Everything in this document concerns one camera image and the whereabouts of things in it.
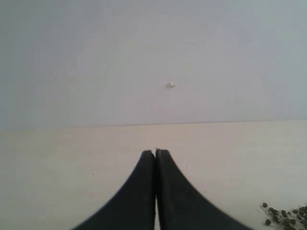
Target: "floor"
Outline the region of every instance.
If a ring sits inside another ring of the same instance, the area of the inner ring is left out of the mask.
[[[155,148],[168,149],[200,193],[253,229],[268,229],[262,202],[307,202],[307,121],[0,132],[0,229],[73,228]]]

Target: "white wall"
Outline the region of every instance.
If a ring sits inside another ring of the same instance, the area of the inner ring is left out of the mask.
[[[2,0],[0,129],[307,118],[306,8]]]

